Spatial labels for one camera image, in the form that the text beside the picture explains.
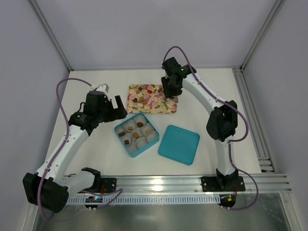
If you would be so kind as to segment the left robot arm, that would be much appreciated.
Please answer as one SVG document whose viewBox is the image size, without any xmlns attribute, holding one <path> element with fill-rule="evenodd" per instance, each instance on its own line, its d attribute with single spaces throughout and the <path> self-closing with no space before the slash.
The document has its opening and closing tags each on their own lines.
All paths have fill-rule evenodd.
<svg viewBox="0 0 308 231">
<path fill-rule="evenodd" d="M 70 116 L 66 134 L 51 156 L 34 174 L 26 173 L 24 176 L 23 186 L 29 203 L 58 213 L 75 194 L 81 191 L 100 192 L 100 171 L 85 167 L 68 179 L 64 179 L 64 174 L 81 145 L 100 123 L 113 122 L 127 116 L 119 95 L 115 96 L 115 101 L 116 108 L 104 92 L 88 92 L 80 109 Z"/>
</svg>

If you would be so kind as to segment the round caramel chocolate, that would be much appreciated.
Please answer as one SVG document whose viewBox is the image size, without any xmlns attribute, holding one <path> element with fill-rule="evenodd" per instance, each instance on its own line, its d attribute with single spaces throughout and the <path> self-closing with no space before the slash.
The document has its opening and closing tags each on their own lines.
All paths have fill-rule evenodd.
<svg viewBox="0 0 308 231">
<path fill-rule="evenodd" d="M 133 137 L 137 139 L 139 137 L 138 133 L 134 133 Z"/>
</svg>

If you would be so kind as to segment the teal box lid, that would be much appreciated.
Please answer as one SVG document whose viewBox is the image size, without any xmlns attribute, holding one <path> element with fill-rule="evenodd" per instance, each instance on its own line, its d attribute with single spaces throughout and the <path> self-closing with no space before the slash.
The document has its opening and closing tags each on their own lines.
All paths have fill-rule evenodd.
<svg viewBox="0 0 308 231">
<path fill-rule="evenodd" d="M 200 135 L 169 125 L 164 133 L 158 154 L 167 159 L 190 166 L 194 162 Z"/>
</svg>

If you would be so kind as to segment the metal tongs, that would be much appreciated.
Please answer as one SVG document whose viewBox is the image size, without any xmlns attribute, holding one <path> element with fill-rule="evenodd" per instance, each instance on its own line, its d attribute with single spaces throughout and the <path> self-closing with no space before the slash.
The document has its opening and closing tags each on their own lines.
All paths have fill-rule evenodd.
<svg viewBox="0 0 308 231">
<path fill-rule="evenodd" d="M 175 104 L 179 102 L 178 96 L 165 97 L 164 100 L 165 102 L 175 103 Z"/>
</svg>

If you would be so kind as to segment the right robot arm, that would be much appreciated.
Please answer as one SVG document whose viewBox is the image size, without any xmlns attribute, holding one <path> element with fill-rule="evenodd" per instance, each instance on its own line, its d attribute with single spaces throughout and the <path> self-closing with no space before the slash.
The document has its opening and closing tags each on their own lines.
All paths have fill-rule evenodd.
<svg viewBox="0 0 308 231">
<path fill-rule="evenodd" d="M 229 143 L 234 138 L 238 126 L 237 113 L 226 105 L 237 108 L 235 101 L 224 101 L 208 88 L 198 76 L 197 71 L 188 65 L 181 66 L 174 57 L 162 63 L 166 75 L 161 78 L 164 93 L 167 97 L 180 96 L 182 90 L 190 92 L 207 110 L 209 119 L 206 130 L 215 141 L 218 167 L 215 177 L 205 177 L 206 187 L 212 190 L 232 191 L 238 180 L 238 170 L 232 165 L 234 157 L 233 146 Z"/>
</svg>

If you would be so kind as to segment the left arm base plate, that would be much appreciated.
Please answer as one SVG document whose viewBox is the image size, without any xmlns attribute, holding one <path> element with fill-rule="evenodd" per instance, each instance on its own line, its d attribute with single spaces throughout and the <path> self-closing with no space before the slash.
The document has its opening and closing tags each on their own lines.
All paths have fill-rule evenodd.
<svg viewBox="0 0 308 231">
<path fill-rule="evenodd" d="M 112 193 L 116 191 L 116 178 L 101 178 L 100 193 Z"/>
</svg>

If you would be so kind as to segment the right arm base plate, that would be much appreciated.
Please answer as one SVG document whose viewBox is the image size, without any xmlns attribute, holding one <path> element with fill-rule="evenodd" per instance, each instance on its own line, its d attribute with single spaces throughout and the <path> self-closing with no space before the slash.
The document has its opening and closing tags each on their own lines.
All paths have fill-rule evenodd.
<svg viewBox="0 0 308 231">
<path fill-rule="evenodd" d="M 201 177 L 201 186 L 203 192 L 244 192 L 246 190 L 241 176 L 231 180 L 219 179 L 217 176 L 204 176 Z"/>
</svg>

